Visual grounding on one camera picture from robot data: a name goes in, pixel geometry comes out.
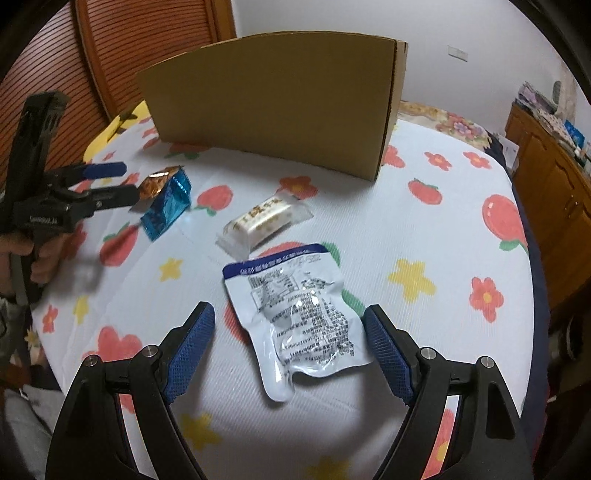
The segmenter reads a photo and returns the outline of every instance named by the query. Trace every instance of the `yellow star print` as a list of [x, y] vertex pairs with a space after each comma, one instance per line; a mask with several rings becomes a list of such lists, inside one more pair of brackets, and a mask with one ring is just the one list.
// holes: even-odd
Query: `yellow star print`
[[308, 467], [308, 476], [314, 480], [348, 480], [349, 462], [334, 462], [330, 457], [320, 457], [318, 465]]
[[172, 278], [173, 280], [180, 278], [181, 263], [183, 263], [182, 260], [169, 258], [165, 264], [160, 265], [160, 271], [162, 272], [162, 274], [160, 275], [160, 281], [165, 281], [169, 278]]
[[78, 297], [78, 300], [76, 300], [76, 304], [74, 305], [73, 312], [73, 314], [76, 316], [76, 323], [78, 325], [82, 325], [82, 322], [84, 322], [84, 317], [86, 317], [88, 311], [88, 295], [82, 295]]
[[41, 343], [39, 342], [39, 335], [33, 329], [27, 329], [27, 334], [25, 335], [25, 341], [29, 346], [29, 350], [31, 348], [39, 347]]
[[203, 450], [208, 443], [216, 445], [222, 438], [209, 428], [212, 416], [202, 413], [199, 418], [193, 419], [186, 413], [181, 415], [181, 431], [185, 440], [193, 444], [195, 450]]
[[404, 286], [404, 299], [414, 303], [419, 293], [435, 295], [435, 284], [424, 276], [425, 262], [409, 262], [401, 258], [396, 262], [398, 271], [388, 275], [388, 280], [393, 283], [400, 283]]

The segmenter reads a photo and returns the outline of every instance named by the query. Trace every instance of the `wall switch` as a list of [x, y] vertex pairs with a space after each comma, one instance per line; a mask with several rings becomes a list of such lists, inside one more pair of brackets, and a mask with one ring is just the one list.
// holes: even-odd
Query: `wall switch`
[[455, 57], [457, 59], [463, 60], [463, 61], [468, 61], [468, 53], [460, 50], [459, 48], [455, 48], [455, 47], [451, 47], [451, 46], [447, 46], [447, 54], [450, 57]]

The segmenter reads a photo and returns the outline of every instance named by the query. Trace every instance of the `bed sheet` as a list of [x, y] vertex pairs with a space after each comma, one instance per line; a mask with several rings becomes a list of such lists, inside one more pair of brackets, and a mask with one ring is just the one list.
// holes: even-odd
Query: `bed sheet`
[[[125, 161], [128, 177], [93, 186], [138, 184], [153, 171], [184, 164], [193, 205], [154, 243], [138, 227], [139, 214], [126, 209], [99, 212], [81, 224], [33, 312], [64, 392], [87, 354], [128, 358], [142, 345], [160, 343], [207, 300], [216, 310], [215, 335], [187, 394], [173, 404], [206, 475], [371, 478], [407, 411], [377, 364], [326, 379], [296, 375], [294, 399], [274, 404], [223, 288], [222, 268], [232, 259], [214, 244], [216, 234], [286, 190], [304, 199], [314, 218], [253, 256], [325, 244], [340, 264], [354, 310], [379, 303], [417, 344], [449, 359], [493, 357], [521, 411], [534, 327], [530, 261], [511, 182], [488, 155], [399, 121], [372, 184], [286, 160], [166, 144], [148, 120], [93, 158], [106, 160]], [[106, 258], [104, 246], [114, 235], [124, 241]], [[122, 405], [138, 467], [153, 475], [133, 403], [124, 397]], [[450, 407], [426, 476], [441, 467], [453, 421]]]

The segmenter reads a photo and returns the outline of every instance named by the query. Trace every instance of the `human hand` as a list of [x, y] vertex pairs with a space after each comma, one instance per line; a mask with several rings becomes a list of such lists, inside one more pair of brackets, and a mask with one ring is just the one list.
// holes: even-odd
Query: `human hand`
[[[31, 281], [39, 284], [48, 283], [57, 272], [61, 249], [69, 234], [52, 238], [39, 249], [39, 258], [31, 266]], [[9, 254], [29, 255], [33, 251], [33, 242], [21, 232], [0, 235], [0, 295], [12, 297], [14, 289], [10, 278]]]

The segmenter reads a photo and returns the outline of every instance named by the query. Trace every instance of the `white plastic pouch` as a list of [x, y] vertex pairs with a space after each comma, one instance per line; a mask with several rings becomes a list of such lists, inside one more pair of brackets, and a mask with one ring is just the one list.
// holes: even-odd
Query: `white plastic pouch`
[[373, 360], [361, 319], [343, 300], [339, 266], [324, 246], [229, 264], [223, 276], [271, 399], [293, 397], [295, 372], [327, 377]]

